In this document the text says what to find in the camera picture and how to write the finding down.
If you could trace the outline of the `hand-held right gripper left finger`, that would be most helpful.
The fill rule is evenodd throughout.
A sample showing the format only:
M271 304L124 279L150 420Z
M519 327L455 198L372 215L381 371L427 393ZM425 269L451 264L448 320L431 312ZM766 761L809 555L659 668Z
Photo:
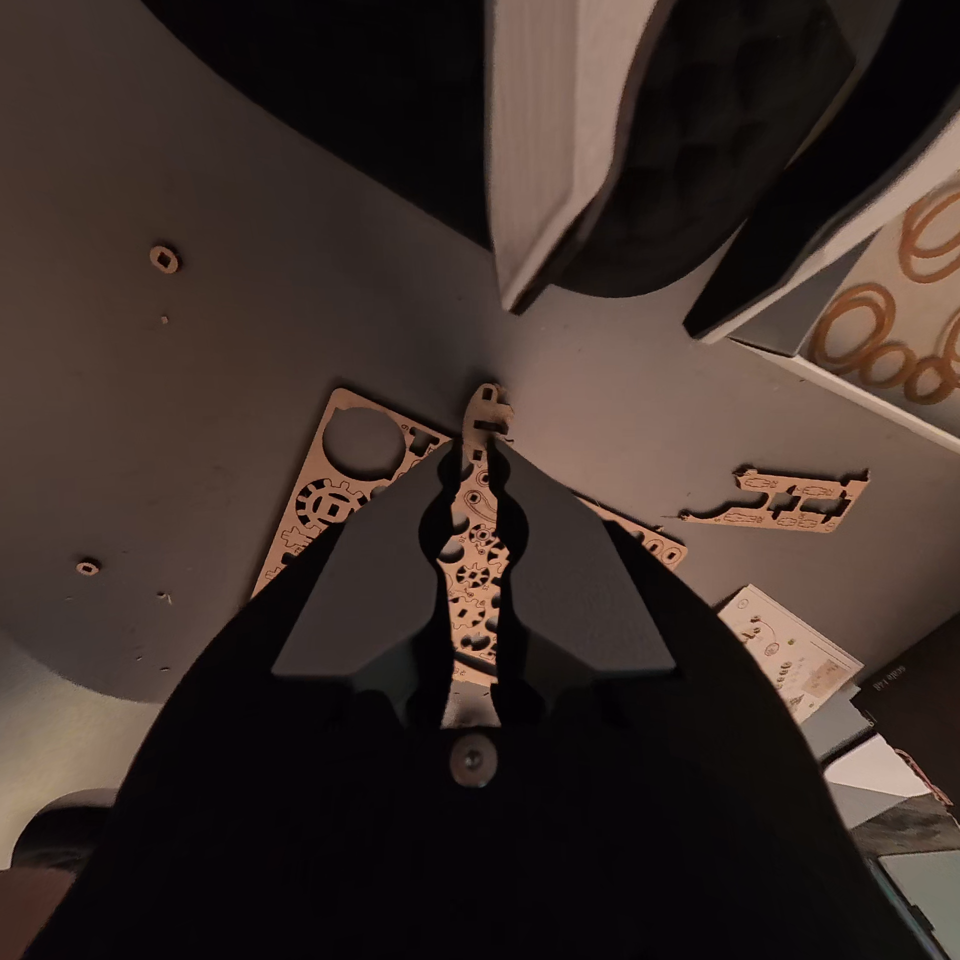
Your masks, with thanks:
M330 553L274 677L380 692L409 725L441 726L453 651L438 557L460 478L461 442L452 440L343 522L337 538L318 540Z

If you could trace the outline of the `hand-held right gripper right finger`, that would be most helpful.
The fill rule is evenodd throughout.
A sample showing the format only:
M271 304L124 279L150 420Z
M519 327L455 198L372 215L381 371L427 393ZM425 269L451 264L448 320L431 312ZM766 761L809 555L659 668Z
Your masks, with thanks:
M677 663L604 521L510 444L493 447L501 582L493 703L541 721L565 693L672 674Z

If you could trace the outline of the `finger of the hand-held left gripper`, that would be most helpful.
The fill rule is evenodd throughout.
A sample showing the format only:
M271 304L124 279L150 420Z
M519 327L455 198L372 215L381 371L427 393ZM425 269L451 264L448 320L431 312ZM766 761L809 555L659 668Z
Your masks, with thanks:
M710 341L785 293L958 117L959 3L900 2L870 66L820 137L739 229L684 319Z
M648 1L487 3L487 223L500 305L520 312L614 166Z

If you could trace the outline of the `slotted wooden model part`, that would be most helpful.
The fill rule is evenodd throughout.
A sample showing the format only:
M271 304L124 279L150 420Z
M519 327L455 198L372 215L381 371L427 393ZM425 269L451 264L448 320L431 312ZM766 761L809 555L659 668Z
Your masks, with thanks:
M487 457L489 442L502 439L510 443L514 409L506 402L506 391L496 382L486 382L474 390L462 419L462 460L478 466Z

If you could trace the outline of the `black model kit box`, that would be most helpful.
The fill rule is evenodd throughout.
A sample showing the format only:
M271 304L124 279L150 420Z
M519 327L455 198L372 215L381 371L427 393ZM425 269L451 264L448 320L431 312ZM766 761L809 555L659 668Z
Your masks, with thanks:
M958 809L958 615L865 678L851 703L946 806Z

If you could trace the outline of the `white cardboard box tray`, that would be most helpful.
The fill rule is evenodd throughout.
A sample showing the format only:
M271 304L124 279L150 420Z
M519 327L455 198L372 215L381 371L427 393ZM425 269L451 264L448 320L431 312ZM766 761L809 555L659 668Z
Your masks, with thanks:
M958 172L729 339L958 452Z

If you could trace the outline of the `large wooden part sheet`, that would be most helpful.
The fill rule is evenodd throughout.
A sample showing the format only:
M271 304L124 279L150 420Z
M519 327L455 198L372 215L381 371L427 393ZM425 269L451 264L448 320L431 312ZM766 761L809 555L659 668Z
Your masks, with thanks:
M494 493L494 446L486 459L465 464L462 436L455 439L423 422L371 401L349 389L335 389L321 415L294 484L280 514L276 532L258 574L254 595L270 603L270 625L280 631L277 649L265 667L267 680L284 694L318 689L332 695L360 694L321 680L290 681L273 675L272 667L315 586L330 547L318 546L325 534L338 538L337 528L369 505L442 445L461 443L461 478L452 500L452 534L438 554L445 576L453 660L449 696L440 727L457 732L500 727L494 704L497 682L501 582L509 553L498 533L498 498ZM605 523L625 534L630 547L636 526L622 527L609 512L579 500ZM377 691L366 691L380 694Z

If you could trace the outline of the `instruction booklet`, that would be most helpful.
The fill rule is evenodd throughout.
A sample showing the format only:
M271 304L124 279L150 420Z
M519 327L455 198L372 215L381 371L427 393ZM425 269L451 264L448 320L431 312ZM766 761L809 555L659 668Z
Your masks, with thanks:
M718 617L758 664L797 724L851 683L863 663L748 584Z

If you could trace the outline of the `notched wooden sheet strip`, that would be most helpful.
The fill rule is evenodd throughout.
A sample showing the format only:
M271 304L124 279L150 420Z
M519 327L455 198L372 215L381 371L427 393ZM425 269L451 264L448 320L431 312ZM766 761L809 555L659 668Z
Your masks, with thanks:
M871 480L868 469L839 479L759 470L743 465L733 472L738 490L753 503L727 501L706 513L682 510L678 519L720 527L834 533Z

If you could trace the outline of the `pile of tan rubber bands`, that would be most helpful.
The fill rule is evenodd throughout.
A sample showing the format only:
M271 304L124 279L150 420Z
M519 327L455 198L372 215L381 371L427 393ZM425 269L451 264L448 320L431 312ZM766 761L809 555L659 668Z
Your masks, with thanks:
M957 172L873 236L822 308L805 357L909 409L958 399Z

